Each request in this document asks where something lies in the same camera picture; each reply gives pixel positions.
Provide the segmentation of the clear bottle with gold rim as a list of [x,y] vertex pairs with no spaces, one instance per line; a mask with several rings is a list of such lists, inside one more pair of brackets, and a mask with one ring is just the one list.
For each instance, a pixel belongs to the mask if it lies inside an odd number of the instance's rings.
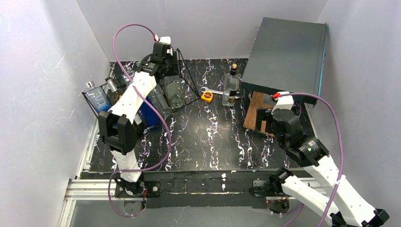
[[181,81],[178,75],[164,77],[165,92],[169,104],[180,108],[185,104]]

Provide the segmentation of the clear bottle with black cap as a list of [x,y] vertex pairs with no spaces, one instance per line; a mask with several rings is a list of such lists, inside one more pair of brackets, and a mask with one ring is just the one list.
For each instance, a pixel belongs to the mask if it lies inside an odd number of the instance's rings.
[[232,107],[239,89],[240,77],[237,64],[232,64],[230,71],[224,75],[222,105]]

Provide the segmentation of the blue square glass bottle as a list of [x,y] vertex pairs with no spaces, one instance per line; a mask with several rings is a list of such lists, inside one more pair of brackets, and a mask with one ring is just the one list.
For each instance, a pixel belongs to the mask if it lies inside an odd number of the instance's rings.
[[[133,79],[135,71],[133,71],[132,66],[125,65],[124,66],[125,70],[129,74],[130,78]],[[147,127],[158,127],[159,126],[159,117],[156,115],[156,113],[152,110],[149,105],[147,105],[145,102],[143,102],[139,108],[141,112],[141,116],[146,120]]]

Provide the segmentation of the dark green wine bottle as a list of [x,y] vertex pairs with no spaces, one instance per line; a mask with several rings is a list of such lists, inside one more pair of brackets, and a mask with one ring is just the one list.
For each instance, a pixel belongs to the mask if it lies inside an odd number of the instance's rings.
[[[110,102],[111,102],[112,105],[115,105],[118,102],[118,100],[122,97],[123,93],[119,91],[118,87],[116,86],[116,84],[114,83],[114,81],[113,81],[113,79],[111,77],[107,77],[105,79],[105,81],[106,81],[106,83],[107,83],[107,85],[108,85],[108,87],[109,87],[109,89],[111,91]],[[140,117],[140,115],[138,113],[135,114],[134,121],[135,121],[134,126],[140,132],[143,131],[144,128],[145,128],[145,125],[144,125],[144,123],[143,123],[143,121],[142,121],[142,119],[141,119],[141,117]]]

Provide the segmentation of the blue bottle with silver cap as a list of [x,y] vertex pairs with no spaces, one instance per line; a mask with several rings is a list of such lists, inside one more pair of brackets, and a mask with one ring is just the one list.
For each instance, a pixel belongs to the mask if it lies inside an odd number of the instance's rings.
[[95,113],[99,114],[102,111],[108,112],[112,105],[105,91],[101,87],[97,87],[93,81],[87,82],[86,87],[87,92],[84,94],[84,97]]

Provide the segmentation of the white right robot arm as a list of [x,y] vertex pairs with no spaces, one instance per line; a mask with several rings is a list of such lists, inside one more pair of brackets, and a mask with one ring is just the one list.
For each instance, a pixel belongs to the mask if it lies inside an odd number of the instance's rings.
[[380,227],[389,220],[384,209],[374,208],[347,181],[318,138],[303,133],[300,120],[288,109],[256,112],[257,130],[266,121],[266,131],[274,134],[279,146],[310,174],[327,193],[300,181],[291,171],[280,168],[265,182],[254,181],[250,192],[255,197],[288,195],[299,200],[333,227]]

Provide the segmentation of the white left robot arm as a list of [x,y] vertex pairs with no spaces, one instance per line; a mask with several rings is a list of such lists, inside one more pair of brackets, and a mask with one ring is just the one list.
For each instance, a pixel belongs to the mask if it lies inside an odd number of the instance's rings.
[[138,138],[135,117],[144,99],[163,77],[178,74],[176,51],[166,37],[154,43],[153,52],[135,62],[126,78],[130,81],[122,97],[108,111],[98,114],[99,134],[116,159],[121,178],[139,180],[141,171],[134,152]]

